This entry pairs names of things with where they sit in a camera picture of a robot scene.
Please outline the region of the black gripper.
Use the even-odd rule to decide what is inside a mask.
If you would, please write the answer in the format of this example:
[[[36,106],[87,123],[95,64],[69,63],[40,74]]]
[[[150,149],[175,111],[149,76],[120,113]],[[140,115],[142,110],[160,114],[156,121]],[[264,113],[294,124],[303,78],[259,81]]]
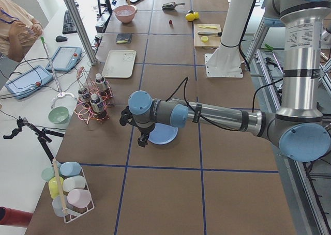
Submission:
[[[138,130],[141,132],[140,137],[137,139],[138,145],[140,147],[145,147],[148,144],[148,139],[149,139],[149,134],[152,132],[155,128],[155,123],[152,123],[149,127],[147,128],[142,128],[138,125],[136,125]]]

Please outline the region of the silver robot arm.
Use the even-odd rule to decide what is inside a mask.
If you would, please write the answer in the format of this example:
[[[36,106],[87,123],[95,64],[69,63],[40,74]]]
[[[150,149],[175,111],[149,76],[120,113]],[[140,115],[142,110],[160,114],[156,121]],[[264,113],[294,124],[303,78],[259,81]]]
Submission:
[[[128,99],[120,124],[141,132],[138,144],[147,144],[157,123],[182,128],[187,120],[208,122],[228,131],[250,132],[269,140],[281,153],[300,162],[314,161],[330,149],[330,135],[317,108],[322,22],[330,0],[266,0],[266,25],[285,27],[283,91],[275,113],[247,112],[187,102],[162,101],[139,90]]]

